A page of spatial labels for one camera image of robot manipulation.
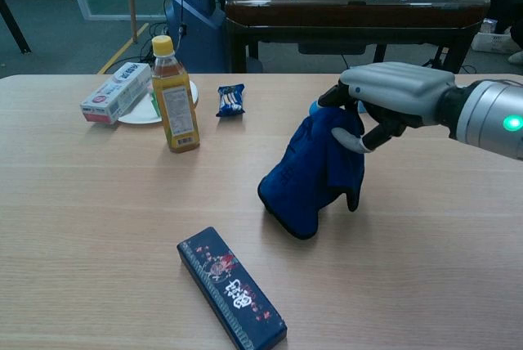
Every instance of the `white box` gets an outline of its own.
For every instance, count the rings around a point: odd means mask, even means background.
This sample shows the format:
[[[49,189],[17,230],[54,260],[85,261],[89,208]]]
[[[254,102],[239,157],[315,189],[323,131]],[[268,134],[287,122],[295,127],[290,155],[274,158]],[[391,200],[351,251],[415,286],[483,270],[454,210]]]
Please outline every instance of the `white box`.
[[[491,53],[515,53],[521,50],[510,34],[477,33],[472,40],[472,50]]]
[[[151,80],[149,64],[126,62],[80,104],[87,121],[115,123],[143,94]]]

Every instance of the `robotic hand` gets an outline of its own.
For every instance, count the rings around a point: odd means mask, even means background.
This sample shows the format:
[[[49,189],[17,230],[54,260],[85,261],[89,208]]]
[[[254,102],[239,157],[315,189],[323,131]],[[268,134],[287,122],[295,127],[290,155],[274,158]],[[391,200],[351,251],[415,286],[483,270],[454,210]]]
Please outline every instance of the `robotic hand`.
[[[383,62],[346,70],[317,105],[356,101],[364,103],[379,125],[363,137],[334,128],[332,134],[348,150],[368,153],[401,136],[407,127],[441,124],[454,140],[523,160],[523,85],[519,83],[480,80],[459,88],[450,72]]]

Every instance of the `dark blue glove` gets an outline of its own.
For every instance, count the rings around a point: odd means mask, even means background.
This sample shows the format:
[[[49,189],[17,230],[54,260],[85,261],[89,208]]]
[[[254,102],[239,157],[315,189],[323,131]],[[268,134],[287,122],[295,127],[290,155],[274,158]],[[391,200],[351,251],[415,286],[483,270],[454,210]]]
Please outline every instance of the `dark blue glove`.
[[[364,176],[364,156],[347,150],[331,134],[344,128],[359,137],[364,133],[356,107],[322,108],[303,120],[281,162],[258,186],[258,195],[285,229],[300,239],[318,231],[318,211],[346,194],[355,211]]]

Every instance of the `rectangular box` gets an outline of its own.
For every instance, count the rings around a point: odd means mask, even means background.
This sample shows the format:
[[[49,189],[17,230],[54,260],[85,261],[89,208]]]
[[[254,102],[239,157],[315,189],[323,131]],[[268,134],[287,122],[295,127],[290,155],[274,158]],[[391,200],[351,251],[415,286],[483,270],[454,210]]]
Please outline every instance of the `rectangular box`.
[[[512,40],[510,34],[477,33],[472,40],[472,50],[476,52],[515,53],[520,47]]]
[[[285,322],[213,227],[177,248],[237,348],[267,350],[285,338]]]
[[[87,121],[115,123],[145,92],[151,80],[148,64],[126,62],[80,104]]]

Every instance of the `floor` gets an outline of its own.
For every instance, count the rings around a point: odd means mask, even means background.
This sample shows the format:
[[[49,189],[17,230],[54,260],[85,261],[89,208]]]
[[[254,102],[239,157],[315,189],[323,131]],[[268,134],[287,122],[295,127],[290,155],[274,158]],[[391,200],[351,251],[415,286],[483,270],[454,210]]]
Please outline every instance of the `floor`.
[[[12,74],[95,74],[131,36],[128,21],[84,20],[76,0],[6,1],[32,53],[20,54],[0,20],[0,78]],[[149,40],[145,31],[139,43],[131,45],[121,58],[137,56]],[[372,62],[373,50],[374,46],[370,46],[363,55],[346,56],[346,61],[349,65]],[[431,45],[390,46],[386,61],[421,65],[435,51]],[[267,73],[340,73],[346,68],[341,56],[306,56],[297,51],[296,45],[278,43],[261,43],[260,61]],[[523,66],[508,64],[507,55],[470,50],[466,64],[478,73],[523,74]]]

